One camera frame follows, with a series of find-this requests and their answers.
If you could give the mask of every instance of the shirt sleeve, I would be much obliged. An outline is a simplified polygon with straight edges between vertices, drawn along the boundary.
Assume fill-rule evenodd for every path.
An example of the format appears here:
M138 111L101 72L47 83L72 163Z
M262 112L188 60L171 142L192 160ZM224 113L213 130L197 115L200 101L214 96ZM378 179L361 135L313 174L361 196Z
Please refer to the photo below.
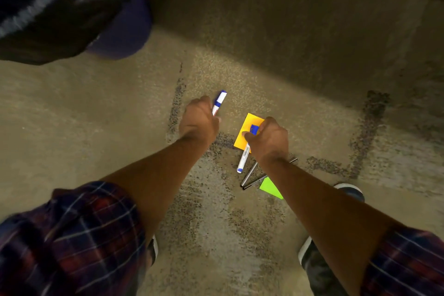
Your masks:
M56 190L0 225L0 295L125 295L145 267L136 204L111 183Z
M429 231L389 233L370 260L361 295L443 295L444 243Z

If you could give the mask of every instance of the marker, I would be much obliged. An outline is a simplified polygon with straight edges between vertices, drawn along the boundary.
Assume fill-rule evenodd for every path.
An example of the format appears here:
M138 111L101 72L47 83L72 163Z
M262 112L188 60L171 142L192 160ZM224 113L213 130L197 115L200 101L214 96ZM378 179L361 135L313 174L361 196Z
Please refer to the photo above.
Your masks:
M258 133L259 127L257 125L251 125L250 132L253 135L256 135ZM242 153L241 161L239 162L239 165L237 166L237 172L242 173L242 170L244 169L245 162L247 161L248 154L250 153L250 145L247 143L247 146L245 147L244 153Z
M225 96L226 96L226 91L221 90L219 97L214 101L213 116L218 112L223 100L225 100Z

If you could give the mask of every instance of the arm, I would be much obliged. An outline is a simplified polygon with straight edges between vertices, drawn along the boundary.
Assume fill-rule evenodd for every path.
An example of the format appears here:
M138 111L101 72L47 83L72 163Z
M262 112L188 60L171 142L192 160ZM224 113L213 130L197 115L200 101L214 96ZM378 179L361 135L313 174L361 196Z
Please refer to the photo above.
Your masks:
M218 134L219 119L211 110L208 96L192 100L180 122L177 141L102 178L123 188L136 203L147 239L154 235L192 166Z
M350 295L358 295L383 236L401 224L290 164L288 132L273 118L262 123L257 136L244 136L341 284Z

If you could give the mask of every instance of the forearm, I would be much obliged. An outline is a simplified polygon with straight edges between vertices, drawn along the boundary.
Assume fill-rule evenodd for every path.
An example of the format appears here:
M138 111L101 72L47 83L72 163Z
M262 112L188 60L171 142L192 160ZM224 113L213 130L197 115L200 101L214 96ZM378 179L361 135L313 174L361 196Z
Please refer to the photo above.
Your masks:
M134 200L149 239L158 228L187 173L207 148L205 141L183 137L102 180L120 186Z
M358 295L370 257L400 224L284 159L260 164L350 295Z

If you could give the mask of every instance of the green sticky note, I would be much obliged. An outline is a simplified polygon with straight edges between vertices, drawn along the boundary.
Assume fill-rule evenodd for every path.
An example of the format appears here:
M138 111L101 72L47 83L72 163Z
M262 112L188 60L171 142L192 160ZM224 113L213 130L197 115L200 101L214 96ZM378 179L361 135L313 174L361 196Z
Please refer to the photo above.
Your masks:
M279 199L283 199L284 197L282 194L278 191L276 186L273 184L273 181L269 177L265 178L259 187L262 191L265 191L275 197L278 197Z

